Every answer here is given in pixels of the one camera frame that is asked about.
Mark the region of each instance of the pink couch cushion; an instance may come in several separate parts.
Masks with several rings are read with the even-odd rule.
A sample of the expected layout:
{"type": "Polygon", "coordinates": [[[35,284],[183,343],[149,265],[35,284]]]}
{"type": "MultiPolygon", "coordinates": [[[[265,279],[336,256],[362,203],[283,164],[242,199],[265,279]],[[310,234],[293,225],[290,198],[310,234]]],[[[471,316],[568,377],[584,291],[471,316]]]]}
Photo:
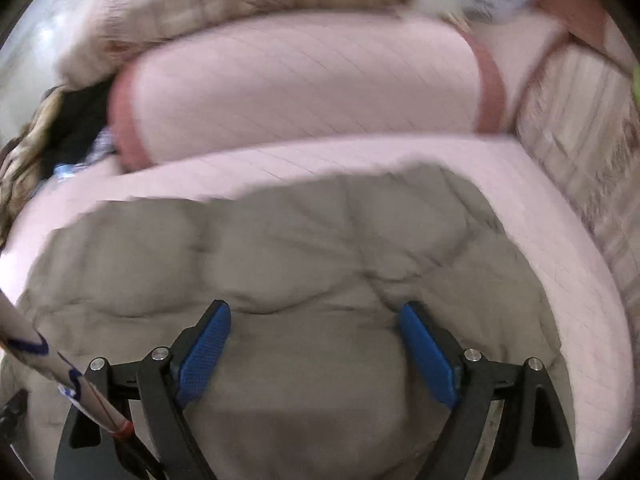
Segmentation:
{"type": "Polygon", "coordinates": [[[494,132],[491,56],[422,17],[297,12],[189,36],[118,78],[110,124],[130,170],[281,140],[375,132],[494,132]]]}

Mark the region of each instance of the metal screw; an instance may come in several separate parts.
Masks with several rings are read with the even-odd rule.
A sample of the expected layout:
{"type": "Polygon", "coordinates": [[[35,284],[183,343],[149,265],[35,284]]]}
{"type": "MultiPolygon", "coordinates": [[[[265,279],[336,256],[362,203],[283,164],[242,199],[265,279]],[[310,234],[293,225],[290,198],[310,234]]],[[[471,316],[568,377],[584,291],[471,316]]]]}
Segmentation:
{"type": "Polygon", "coordinates": [[[540,370],[542,370],[542,368],[545,367],[545,365],[542,364],[542,361],[537,357],[532,357],[531,359],[529,359],[528,362],[529,362],[529,368],[537,372],[539,372],[540,370]]]}
{"type": "Polygon", "coordinates": [[[475,363],[476,361],[479,361],[480,359],[482,359],[482,354],[480,353],[479,350],[476,350],[475,348],[467,348],[465,350],[465,359],[475,363]]]}
{"type": "Polygon", "coordinates": [[[163,361],[169,355],[169,349],[166,346],[159,346],[158,348],[154,348],[151,352],[151,358],[154,361],[163,361]]]}
{"type": "Polygon", "coordinates": [[[101,357],[97,357],[93,361],[91,361],[91,364],[89,364],[89,368],[97,372],[98,370],[102,370],[104,368],[104,365],[105,365],[104,359],[101,357]]]}

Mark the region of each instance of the black cloth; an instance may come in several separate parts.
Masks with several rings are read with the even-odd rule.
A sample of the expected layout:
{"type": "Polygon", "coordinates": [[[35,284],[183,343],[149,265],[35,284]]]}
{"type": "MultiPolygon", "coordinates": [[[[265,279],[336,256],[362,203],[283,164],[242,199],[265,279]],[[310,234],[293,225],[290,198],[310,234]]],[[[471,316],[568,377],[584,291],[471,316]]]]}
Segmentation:
{"type": "Polygon", "coordinates": [[[68,92],[49,129],[42,152],[42,178],[58,164],[77,164],[86,158],[100,130],[107,125],[107,105],[113,77],[88,88],[68,92]]]}

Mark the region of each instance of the crumpled gray cloth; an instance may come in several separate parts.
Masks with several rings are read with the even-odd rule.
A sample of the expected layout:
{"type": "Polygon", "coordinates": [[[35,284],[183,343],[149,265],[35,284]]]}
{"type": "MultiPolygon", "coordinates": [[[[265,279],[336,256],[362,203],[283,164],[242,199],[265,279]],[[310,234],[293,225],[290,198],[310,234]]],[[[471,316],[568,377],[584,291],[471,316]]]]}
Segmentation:
{"type": "MultiPolygon", "coordinates": [[[[574,426],[540,282],[478,189],[443,168],[236,202],[106,203],[53,235],[18,307],[84,369],[170,344],[215,298],[231,306],[232,331],[186,416],[221,480],[413,480],[448,411],[405,355],[407,300],[493,360],[541,358],[574,426]]],[[[31,397],[17,447],[50,478],[68,403],[5,360],[0,400],[20,386],[31,397]]]]}

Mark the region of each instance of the blue gripper pad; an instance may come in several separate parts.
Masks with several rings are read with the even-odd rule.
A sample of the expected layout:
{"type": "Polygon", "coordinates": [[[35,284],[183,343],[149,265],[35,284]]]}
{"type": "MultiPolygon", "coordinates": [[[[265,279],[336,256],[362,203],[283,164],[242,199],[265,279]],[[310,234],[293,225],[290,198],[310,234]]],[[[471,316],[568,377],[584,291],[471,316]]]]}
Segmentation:
{"type": "Polygon", "coordinates": [[[408,304],[402,307],[399,326],[404,344],[414,358],[431,395],[452,410],[460,400],[454,382],[453,368],[408,304]]]}
{"type": "Polygon", "coordinates": [[[228,304],[220,305],[202,334],[191,347],[178,371],[178,392],[175,400],[184,408],[199,398],[218,363],[231,330],[231,311],[228,304]]]}

